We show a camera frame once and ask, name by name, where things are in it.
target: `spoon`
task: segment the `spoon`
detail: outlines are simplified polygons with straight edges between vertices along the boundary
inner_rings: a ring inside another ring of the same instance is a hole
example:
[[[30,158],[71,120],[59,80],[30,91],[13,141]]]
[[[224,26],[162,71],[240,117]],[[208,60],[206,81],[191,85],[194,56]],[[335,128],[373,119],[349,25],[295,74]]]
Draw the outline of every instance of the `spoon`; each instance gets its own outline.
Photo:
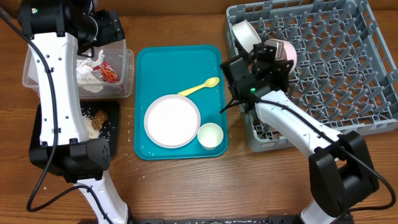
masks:
[[[177,94],[181,95],[181,96],[188,96],[189,94],[192,94],[204,87],[213,88],[214,86],[217,86],[217,84],[219,82],[220,82],[220,78],[218,78],[218,77],[209,78],[204,82],[204,84],[189,88],[189,89],[181,91]]]

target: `teal tray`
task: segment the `teal tray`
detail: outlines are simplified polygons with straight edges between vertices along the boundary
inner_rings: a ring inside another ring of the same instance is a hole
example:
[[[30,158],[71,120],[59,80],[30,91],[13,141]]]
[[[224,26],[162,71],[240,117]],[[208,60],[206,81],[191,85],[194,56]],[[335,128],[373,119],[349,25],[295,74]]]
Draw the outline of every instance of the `teal tray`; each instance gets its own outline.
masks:
[[[151,47],[139,52],[136,72],[136,110],[134,123],[134,150],[145,160],[189,159],[216,157],[228,147],[228,125],[225,107],[223,73],[220,70],[221,54],[212,45],[180,47]],[[197,106],[201,125],[216,123],[224,131],[223,142],[207,151],[197,138],[184,147],[165,149],[153,143],[145,133],[144,116],[149,105],[161,96],[176,94],[204,83],[208,78],[219,77],[220,84],[204,88],[187,96]]]

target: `wooden surface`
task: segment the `wooden surface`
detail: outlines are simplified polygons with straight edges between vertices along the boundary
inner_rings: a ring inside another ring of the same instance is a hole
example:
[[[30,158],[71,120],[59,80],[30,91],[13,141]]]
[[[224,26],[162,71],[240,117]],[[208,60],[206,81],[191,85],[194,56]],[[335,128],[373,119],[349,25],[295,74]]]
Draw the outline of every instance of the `wooden surface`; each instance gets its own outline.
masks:
[[[376,12],[392,56],[398,60],[398,13]],[[145,47],[213,44],[226,59],[224,15],[123,17],[127,46],[137,54]],[[29,162],[28,148],[37,94],[22,86],[27,45],[0,22],[0,223],[76,223],[94,218],[80,192],[72,192],[37,213],[26,211],[27,199],[42,170]],[[121,198],[138,218],[240,218],[295,214],[312,200],[308,162],[296,148],[253,153],[245,143],[238,109],[228,111],[229,148],[211,159],[143,161],[133,148],[134,96],[120,100],[119,153],[110,173]],[[398,131],[367,136],[376,170],[398,190]],[[34,205],[69,188],[48,175]],[[361,205],[390,201],[385,187]],[[359,212],[356,223],[397,223],[398,207]]]
[[[98,0],[98,9],[117,10],[121,16],[224,14],[230,6],[249,2],[261,2],[261,0]],[[304,0],[304,2],[313,2],[313,0]],[[398,9],[396,0],[368,0],[368,2],[372,10]],[[0,6],[16,17],[20,3],[21,0],[2,0]]]

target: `white cup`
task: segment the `white cup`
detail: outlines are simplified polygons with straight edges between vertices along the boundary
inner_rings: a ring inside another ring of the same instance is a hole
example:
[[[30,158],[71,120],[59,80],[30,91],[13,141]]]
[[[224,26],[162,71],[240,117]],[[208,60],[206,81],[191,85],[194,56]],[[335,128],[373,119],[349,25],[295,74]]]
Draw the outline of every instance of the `white cup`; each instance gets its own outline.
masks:
[[[198,131],[199,143],[206,150],[213,150],[223,142],[223,129],[215,123],[207,123],[200,127]]]
[[[242,21],[232,26],[236,40],[242,45],[247,53],[253,50],[254,44],[261,44],[261,38],[257,31],[248,21]]]

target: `gray dish rack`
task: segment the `gray dish rack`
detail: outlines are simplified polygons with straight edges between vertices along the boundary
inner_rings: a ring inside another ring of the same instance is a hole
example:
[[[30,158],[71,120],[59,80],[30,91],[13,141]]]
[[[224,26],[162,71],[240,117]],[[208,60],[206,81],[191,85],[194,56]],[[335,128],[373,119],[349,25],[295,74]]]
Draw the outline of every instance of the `gray dish rack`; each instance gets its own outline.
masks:
[[[224,32],[229,58],[238,54],[232,26],[250,22],[262,41],[287,40],[297,68],[289,98],[321,123],[362,135],[398,127],[398,70],[367,0],[273,0],[231,6]],[[255,152],[292,146],[277,130],[243,113]]]

